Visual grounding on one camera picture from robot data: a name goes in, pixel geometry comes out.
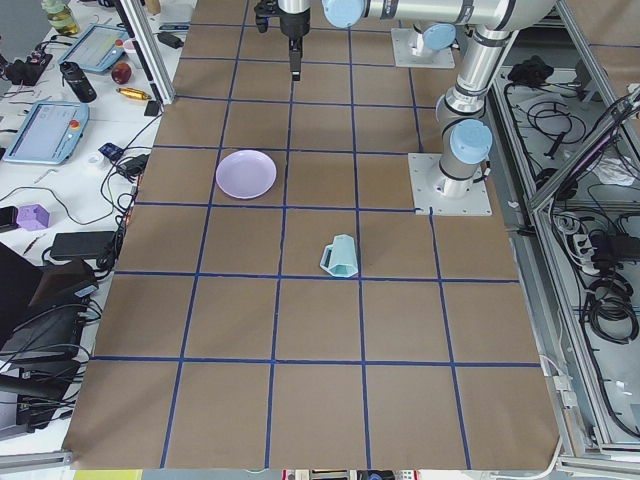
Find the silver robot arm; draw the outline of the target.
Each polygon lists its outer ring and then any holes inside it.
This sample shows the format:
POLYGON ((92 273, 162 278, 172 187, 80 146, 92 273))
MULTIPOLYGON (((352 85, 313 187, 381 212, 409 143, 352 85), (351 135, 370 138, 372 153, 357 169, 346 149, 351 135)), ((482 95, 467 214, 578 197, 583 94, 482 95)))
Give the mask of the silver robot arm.
POLYGON ((490 85, 504 59, 511 34, 546 16, 552 1, 324 1, 325 18, 337 28, 355 25, 363 18, 382 21, 433 21, 473 25, 476 36, 468 47, 457 84, 468 91, 490 85))
POLYGON ((492 146, 490 129, 479 120, 485 98, 518 32, 547 15, 552 1, 423 1, 424 20, 471 24, 455 84, 436 110, 443 153, 431 175, 435 192, 446 199, 461 199, 473 183, 479 164, 492 146))

